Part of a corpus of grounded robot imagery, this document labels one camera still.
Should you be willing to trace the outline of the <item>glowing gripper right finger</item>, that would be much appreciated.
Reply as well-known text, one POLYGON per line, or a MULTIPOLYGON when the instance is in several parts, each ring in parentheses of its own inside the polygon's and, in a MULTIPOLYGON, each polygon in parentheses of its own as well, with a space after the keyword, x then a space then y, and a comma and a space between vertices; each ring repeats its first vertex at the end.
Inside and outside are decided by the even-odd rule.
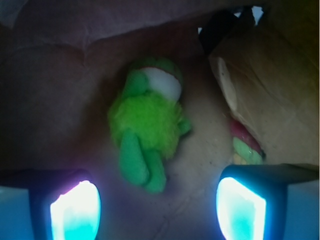
POLYGON ((281 240, 285 231, 285 164, 229 165, 216 190, 216 215, 226 240, 281 240))

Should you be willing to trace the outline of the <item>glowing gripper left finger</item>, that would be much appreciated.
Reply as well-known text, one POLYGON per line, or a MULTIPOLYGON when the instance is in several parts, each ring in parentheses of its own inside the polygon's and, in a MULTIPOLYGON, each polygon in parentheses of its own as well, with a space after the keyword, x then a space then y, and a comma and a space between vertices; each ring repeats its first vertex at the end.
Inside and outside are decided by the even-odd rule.
POLYGON ((101 220, 101 196, 84 169, 26 171, 36 240, 94 240, 101 220))

